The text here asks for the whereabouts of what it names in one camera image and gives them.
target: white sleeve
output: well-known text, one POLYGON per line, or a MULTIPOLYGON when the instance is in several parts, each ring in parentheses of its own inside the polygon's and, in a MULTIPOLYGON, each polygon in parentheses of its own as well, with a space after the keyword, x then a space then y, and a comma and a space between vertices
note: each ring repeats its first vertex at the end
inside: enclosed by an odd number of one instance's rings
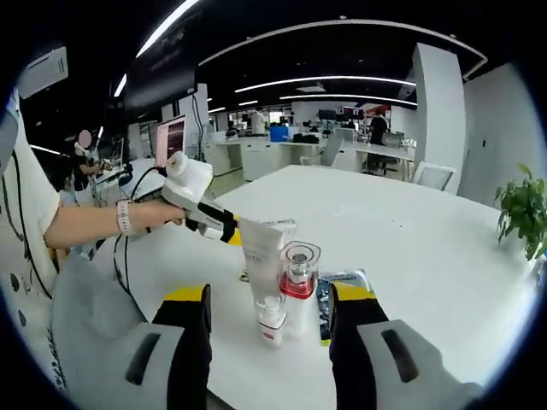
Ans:
POLYGON ((21 116, 19 116, 19 130, 17 132, 15 149, 21 179, 25 180, 23 186, 32 187, 28 190, 32 192, 32 196, 35 198, 32 201, 32 209, 38 220, 38 227, 42 235, 44 235, 57 213, 61 198, 53 186, 51 186, 44 169, 40 166, 30 145, 26 141, 25 126, 21 116))

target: green leaves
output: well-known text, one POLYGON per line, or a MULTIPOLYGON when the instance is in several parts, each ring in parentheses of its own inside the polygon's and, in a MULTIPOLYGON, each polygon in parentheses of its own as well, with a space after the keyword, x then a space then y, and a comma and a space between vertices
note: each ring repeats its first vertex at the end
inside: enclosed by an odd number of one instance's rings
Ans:
POLYGON ((499 230, 498 242, 507 237, 513 230, 518 231, 520 238, 526 239, 526 258, 538 258, 547 250, 547 201, 545 200, 545 182, 533 180, 530 169, 518 164, 526 175, 522 185, 515 181, 508 182, 505 188, 496 189, 496 199, 501 205, 497 221, 499 230))

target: black ceiling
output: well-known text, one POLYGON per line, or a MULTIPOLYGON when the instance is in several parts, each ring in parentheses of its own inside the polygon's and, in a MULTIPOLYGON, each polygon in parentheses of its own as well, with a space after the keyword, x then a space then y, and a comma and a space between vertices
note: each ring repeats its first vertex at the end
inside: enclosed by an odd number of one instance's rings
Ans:
MULTIPOLYGON (((44 6, 44 23, 32 41, 42 47, 64 44, 69 77, 22 103, 32 144, 66 150, 65 137, 103 123, 103 102, 113 92, 138 49, 179 0, 68 0, 44 6)), ((492 69, 507 59, 500 30, 478 2, 363 2, 337 0, 329 7, 312 0, 202 0, 188 15, 201 13, 193 53, 200 59, 265 32, 315 21, 375 19, 424 27, 457 39, 486 54, 492 69)), ((283 85, 235 94, 249 85, 321 75, 378 76, 405 79, 416 42, 456 52, 465 72, 480 59, 444 40, 382 26, 325 26, 281 34, 231 51, 197 70, 209 86, 211 108, 237 107, 259 100, 279 103, 279 96, 298 93, 302 85, 283 85)), ((362 81, 325 81, 327 92, 397 98, 400 87, 362 81)))

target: office floor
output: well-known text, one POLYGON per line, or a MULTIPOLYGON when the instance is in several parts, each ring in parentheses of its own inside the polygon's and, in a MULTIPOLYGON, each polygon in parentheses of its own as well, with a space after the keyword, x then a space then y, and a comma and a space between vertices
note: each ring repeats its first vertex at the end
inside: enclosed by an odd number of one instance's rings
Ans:
MULTIPOLYGON (((392 164, 388 168, 386 178, 403 180, 401 164, 392 164)), ((208 199, 215 199, 245 184, 248 184, 248 182, 243 179, 243 169, 238 169, 220 177, 214 177, 211 186, 205 192, 205 196, 208 199)))

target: small white bottle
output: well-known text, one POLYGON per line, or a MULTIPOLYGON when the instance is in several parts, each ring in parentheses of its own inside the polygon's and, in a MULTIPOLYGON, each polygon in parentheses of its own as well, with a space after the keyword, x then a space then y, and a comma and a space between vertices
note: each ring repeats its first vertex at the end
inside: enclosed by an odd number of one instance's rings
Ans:
POLYGON ((285 298, 279 296, 266 296, 264 303, 259 305, 260 327, 262 339, 270 346, 276 348, 283 344, 283 334, 285 331, 285 322, 287 313, 283 309, 285 298))

